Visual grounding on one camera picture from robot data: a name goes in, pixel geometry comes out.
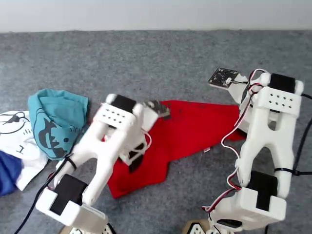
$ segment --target black cable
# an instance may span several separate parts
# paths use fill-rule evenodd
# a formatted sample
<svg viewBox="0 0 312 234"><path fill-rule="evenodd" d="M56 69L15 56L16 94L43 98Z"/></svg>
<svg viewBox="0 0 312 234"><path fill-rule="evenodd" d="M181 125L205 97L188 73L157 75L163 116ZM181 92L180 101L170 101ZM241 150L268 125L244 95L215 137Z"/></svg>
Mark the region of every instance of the black cable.
<svg viewBox="0 0 312 234"><path fill-rule="evenodd" d="M303 145L304 145L304 143L306 141L306 138L307 138L308 132L310 130L311 124L312 124L312 118L310 119L308 125L306 126L306 129L304 130L302 138L300 140L300 144L299 144L299 147L298 147L297 155L296 155L296 158L294 160L294 164L293 164L293 168L292 168L292 170L294 172L296 171L296 169L298 167L298 163L299 163L299 160L301 158L302 148L303 148Z"/></svg>
<svg viewBox="0 0 312 234"><path fill-rule="evenodd" d="M58 167L58 169L53 173L53 175L51 177L49 177L47 179L47 181L44 183L44 185L38 190L36 196L35 196L35 199L34 199L34 202L33 204L31 205L26 217L24 218L23 222L21 223L21 225L19 226L19 228L17 228L17 230L14 232L14 234L17 234L21 231L21 229L24 227L25 223L27 222L29 216L31 215L32 211L34 210L35 208L35 205L39 199L39 196L41 195L41 193L43 192L43 190L45 189L45 187L48 186L48 184L54 179L54 177L60 172L60 170L64 167L65 163L67 162L69 157L66 157L64 159L64 161L62 162L62 164Z"/></svg>
<svg viewBox="0 0 312 234"><path fill-rule="evenodd" d="M301 94L301 96L305 97L305 98L309 98L309 99L312 99L312 96L309 95L309 94Z"/></svg>
<svg viewBox="0 0 312 234"><path fill-rule="evenodd" d="M219 232L219 234L221 234L220 230L214 225L214 228Z"/></svg>
<svg viewBox="0 0 312 234"><path fill-rule="evenodd" d="M264 234L268 234L269 225L265 226Z"/></svg>

